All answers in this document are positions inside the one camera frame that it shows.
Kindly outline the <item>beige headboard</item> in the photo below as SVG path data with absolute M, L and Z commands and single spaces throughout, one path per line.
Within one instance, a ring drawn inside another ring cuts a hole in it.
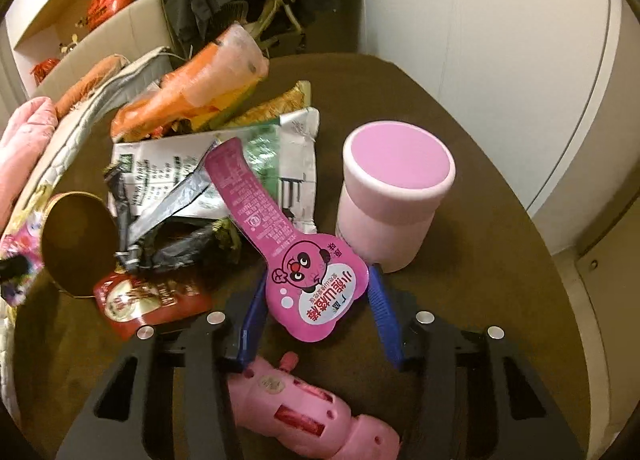
M 103 58 L 120 55 L 134 62 L 160 46 L 178 48 L 163 0 L 136 0 L 86 35 L 29 97 L 57 101 Z

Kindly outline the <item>red gold paper cup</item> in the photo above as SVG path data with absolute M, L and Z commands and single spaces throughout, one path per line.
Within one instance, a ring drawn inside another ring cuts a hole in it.
M 43 265 L 56 287 L 88 299 L 115 269 L 118 230 L 104 202 L 85 191 L 55 195 L 44 213 L 40 237 Z

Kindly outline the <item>floral pink wrapper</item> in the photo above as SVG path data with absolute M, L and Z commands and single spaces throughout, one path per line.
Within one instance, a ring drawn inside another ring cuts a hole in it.
M 42 211 L 29 213 L 26 220 L 1 242 L 1 298 L 16 307 L 23 304 L 43 270 Z

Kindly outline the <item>yellow snack wrapper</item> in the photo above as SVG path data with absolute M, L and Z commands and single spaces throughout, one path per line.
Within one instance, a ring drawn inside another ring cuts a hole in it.
M 251 124 L 264 123 L 282 115 L 297 112 L 297 110 L 309 107 L 310 104 L 311 83 L 307 80 L 299 80 L 292 89 L 233 117 L 224 123 L 221 129 L 242 128 Z

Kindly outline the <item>wooden chair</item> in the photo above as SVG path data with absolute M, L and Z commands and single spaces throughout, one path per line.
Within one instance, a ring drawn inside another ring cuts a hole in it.
M 240 24 L 254 39 L 267 57 L 304 54 L 307 34 L 303 23 L 296 17 L 296 0 L 264 0 L 256 20 L 250 22 L 250 0 L 226 3 L 217 15 L 221 30 L 231 24 Z

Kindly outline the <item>orange plush cushion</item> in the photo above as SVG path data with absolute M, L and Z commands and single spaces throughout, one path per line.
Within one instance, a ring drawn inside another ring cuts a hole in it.
M 88 98 L 89 94 L 104 81 L 117 75 L 129 64 L 125 56 L 113 54 L 98 61 L 82 78 L 71 86 L 55 103 L 58 120 L 70 113 L 73 107 Z

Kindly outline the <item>red sauce packet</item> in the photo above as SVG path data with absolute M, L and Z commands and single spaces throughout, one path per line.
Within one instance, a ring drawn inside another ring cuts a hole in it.
M 190 269 L 149 275 L 112 272 L 94 286 L 93 296 L 123 340 L 142 326 L 173 324 L 213 306 L 210 290 Z

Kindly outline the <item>pink bear snack wrapper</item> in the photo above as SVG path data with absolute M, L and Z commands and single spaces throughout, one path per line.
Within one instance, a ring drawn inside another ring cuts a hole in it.
M 266 261 L 272 317 L 299 341 L 326 339 L 366 292 L 366 263 L 334 235 L 295 228 L 250 170 L 236 137 L 209 150 L 204 168 L 232 221 Z

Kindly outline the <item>black silver foil wrapper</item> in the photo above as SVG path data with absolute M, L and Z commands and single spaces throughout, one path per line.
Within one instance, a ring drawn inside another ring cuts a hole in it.
M 142 235 L 130 235 L 137 219 L 126 194 L 124 167 L 110 165 L 103 172 L 104 182 L 114 201 L 118 247 L 115 252 L 117 269 L 130 274 L 166 273 L 202 265 L 240 261 L 241 237 L 228 217 L 220 220 L 185 219 L 178 217 L 177 208 L 202 190 L 203 172 L 194 171 L 177 186 L 166 200 L 149 216 L 152 223 Z

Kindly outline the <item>orange plastic snack bag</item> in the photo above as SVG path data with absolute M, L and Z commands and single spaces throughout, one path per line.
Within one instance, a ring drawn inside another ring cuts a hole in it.
M 268 75 L 269 61 L 238 23 L 190 61 L 166 75 L 160 88 L 119 109 L 111 123 L 115 142 L 134 142 L 187 120 L 196 130 L 239 102 Z

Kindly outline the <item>green white milk carton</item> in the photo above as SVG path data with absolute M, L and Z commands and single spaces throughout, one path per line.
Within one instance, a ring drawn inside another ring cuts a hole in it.
M 320 114 L 307 107 L 266 123 L 137 143 L 117 143 L 112 162 L 122 167 L 131 214 L 153 210 L 204 156 L 209 146 L 237 137 L 247 165 L 300 231 L 314 224 L 317 167 L 314 139 Z

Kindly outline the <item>pink pillow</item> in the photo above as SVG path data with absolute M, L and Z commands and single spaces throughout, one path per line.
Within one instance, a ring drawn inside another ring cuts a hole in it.
M 58 126 L 51 98 L 27 101 L 9 119 L 1 138 L 1 230 L 8 225 L 32 169 Z

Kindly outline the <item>pink caterpillar toy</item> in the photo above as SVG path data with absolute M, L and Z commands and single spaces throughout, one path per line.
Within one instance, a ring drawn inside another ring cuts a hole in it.
M 335 394 L 294 376 L 298 356 L 285 353 L 277 366 L 256 357 L 228 376 L 234 422 L 274 438 L 309 459 L 396 459 L 398 433 L 375 417 L 352 410 Z

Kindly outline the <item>pink cylindrical cup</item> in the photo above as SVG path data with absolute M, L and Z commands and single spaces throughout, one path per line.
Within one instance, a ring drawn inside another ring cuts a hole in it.
M 446 145 L 416 125 L 360 125 L 343 145 L 336 235 L 369 264 L 398 272 L 418 254 L 456 178 Z

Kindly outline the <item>red plastic bag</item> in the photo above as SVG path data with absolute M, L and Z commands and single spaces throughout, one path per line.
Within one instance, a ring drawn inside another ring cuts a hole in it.
M 95 30 L 132 2 L 134 0 L 91 0 L 86 15 L 87 28 Z

